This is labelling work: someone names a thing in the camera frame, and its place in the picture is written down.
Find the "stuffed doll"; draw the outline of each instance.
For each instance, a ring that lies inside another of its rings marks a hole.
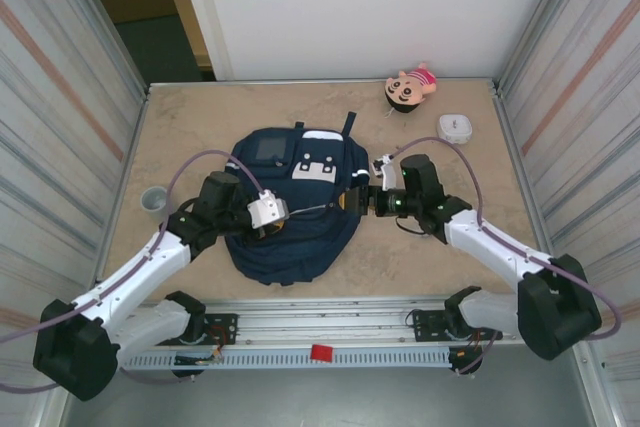
[[[408,74],[400,71],[397,79],[388,78],[384,85],[389,105],[403,114],[418,107],[427,94],[435,91],[436,76],[427,70],[424,62]]]

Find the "tabletop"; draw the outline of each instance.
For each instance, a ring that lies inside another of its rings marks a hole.
[[[438,91],[418,109],[409,114],[393,112],[388,117],[382,86],[381,82],[153,86],[105,276],[135,255],[157,230],[156,222],[140,207],[142,192],[154,185],[167,186],[187,158],[206,149],[231,152],[234,144],[253,130],[293,127],[296,121],[304,121],[307,128],[339,131],[349,111],[357,113],[351,136],[368,151],[370,160],[415,138],[436,135],[436,124],[443,114],[466,115],[473,137],[461,149],[480,182],[484,217],[519,241],[535,246],[488,83],[439,81]],[[415,153],[429,155],[445,193],[477,206],[469,174],[451,149],[426,142],[404,155]],[[174,203],[195,197],[204,178],[211,171],[222,170],[225,163],[221,157],[210,156],[192,164],[176,184]],[[152,299],[174,290],[203,301],[449,295],[469,285],[509,291],[502,279],[467,254],[435,238],[403,232],[393,218],[365,216],[333,265],[313,282],[282,287],[248,279],[234,267],[224,241],[219,239],[164,282]]]

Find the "red object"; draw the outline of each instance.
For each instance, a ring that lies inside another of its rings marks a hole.
[[[409,77],[414,77],[420,81],[421,85],[431,85],[437,82],[436,76],[429,72],[427,69],[418,67],[407,74]]]
[[[311,346],[311,360],[333,362],[333,347],[314,344]]]

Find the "floor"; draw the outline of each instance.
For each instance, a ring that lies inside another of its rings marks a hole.
[[[68,405],[66,427],[588,427],[571,353],[545,362],[498,346],[475,378],[446,369],[220,371],[193,384],[118,376]]]
[[[179,16],[123,22],[116,29],[145,83],[213,80],[200,73]]]

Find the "doorway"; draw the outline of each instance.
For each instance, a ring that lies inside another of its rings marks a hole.
[[[190,0],[100,0],[145,83],[213,81]]]

